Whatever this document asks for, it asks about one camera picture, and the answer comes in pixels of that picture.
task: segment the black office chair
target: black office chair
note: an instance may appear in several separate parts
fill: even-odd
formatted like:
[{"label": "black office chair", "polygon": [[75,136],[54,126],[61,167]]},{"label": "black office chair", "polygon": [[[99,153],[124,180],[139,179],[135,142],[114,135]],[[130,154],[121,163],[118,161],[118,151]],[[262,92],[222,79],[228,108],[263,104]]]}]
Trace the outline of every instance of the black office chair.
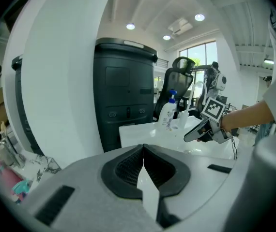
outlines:
[{"label": "black office chair", "polygon": [[[181,59],[187,60],[187,65],[184,68],[178,68],[178,63]],[[173,89],[177,91],[177,94],[174,96],[177,102],[177,109],[173,118],[176,118],[179,111],[179,103],[184,94],[187,92],[188,88],[191,86],[193,81],[192,69],[195,65],[195,62],[187,57],[179,57],[174,60],[172,63],[172,68],[169,68],[165,73],[164,84],[162,88],[162,92],[158,101],[156,103],[153,117],[158,120],[159,115],[163,106],[168,102],[169,98],[171,98],[170,90]]]}]

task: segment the desk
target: desk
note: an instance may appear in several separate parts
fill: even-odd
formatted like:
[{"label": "desk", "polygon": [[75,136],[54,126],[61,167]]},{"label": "desk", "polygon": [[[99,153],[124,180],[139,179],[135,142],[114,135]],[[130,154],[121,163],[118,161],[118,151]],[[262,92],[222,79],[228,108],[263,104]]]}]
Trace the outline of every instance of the desk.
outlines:
[{"label": "desk", "polygon": [[[171,126],[175,127],[179,119],[173,119]],[[138,144],[158,145],[164,148],[185,152],[193,155],[209,156],[222,159],[234,159],[234,153],[231,146],[231,140],[223,144],[215,141],[197,142],[191,141],[186,143],[183,140],[184,135],[194,128],[200,120],[194,116],[189,116],[185,129],[160,132],[156,129],[157,122],[119,127],[122,147],[128,147]],[[236,148],[239,139],[234,137]]]}]

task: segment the ceiling light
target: ceiling light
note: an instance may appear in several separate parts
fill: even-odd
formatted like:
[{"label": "ceiling light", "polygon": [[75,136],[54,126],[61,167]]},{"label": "ceiling light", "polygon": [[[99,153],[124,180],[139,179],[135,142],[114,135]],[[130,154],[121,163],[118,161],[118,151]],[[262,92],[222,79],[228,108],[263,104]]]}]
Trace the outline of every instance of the ceiling light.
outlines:
[{"label": "ceiling light", "polygon": [[195,16],[195,20],[197,21],[203,21],[205,19],[205,16],[203,14],[197,14]]},{"label": "ceiling light", "polygon": [[127,24],[126,27],[127,27],[128,30],[135,29],[135,25],[133,23]]},{"label": "ceiling light", "polygon": [[166,40],[166,41],[168,41],[168,40],[171,39],[171,37],[170,37],[169,35],[165,35],[165,36],[163,37],[163,39]]},{"label": "ceiling light", "polygon": [[265,59],[264,63],[266,63],[266,64],[274,64],[274,61],[269,60],[269,59]]}]

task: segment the window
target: window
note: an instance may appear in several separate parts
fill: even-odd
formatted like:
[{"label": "window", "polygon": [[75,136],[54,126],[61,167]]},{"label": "window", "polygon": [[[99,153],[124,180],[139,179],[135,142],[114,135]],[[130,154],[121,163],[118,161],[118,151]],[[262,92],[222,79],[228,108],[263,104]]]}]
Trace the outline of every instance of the window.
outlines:
[{"label": "window", "polygon": [[[213,61],[217,62],[217,49],[216,42],[204,43],[194,46],[179,52],[181,57],[188,57],[195,62],[195,65],[212,64]],[[185,60],[180,61],[180,67],[183,67]],[[189,90],[192,90],[193,85],[198,81],[204,81],[204,71],[194,72],[194,81],[192,82]],[[202,85],[195,88],[193,97],[197,98],[202,93]]]}]

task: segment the black trash bin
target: black trash bin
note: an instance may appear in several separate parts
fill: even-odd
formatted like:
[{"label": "black trash bin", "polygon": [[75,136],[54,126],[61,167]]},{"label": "black trash bin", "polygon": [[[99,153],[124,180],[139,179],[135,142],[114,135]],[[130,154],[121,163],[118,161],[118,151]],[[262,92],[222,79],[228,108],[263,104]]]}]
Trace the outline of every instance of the black trash bin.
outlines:
[{"label": "black trash bin", "polygon": [[153,120],[154,49],[138,43],[101,38],[96,41],[94,102],[105,152],[121,148],[119,127]]},{"label": "black trash bin", "polygon": [[30,125],[28,124],[23,99],[22,99],[22,86],[21,86],[21,70],[22,70],[22,56],[18,56],[12,60],[12,69],[15,70],[15,97],[17,103],[17,110],[18,115],[20,117],[23,130],[27,139],[31,144],[31,148],[34,153],[44,156],[43,152],[41,151],[34,135],[31,132]]}]

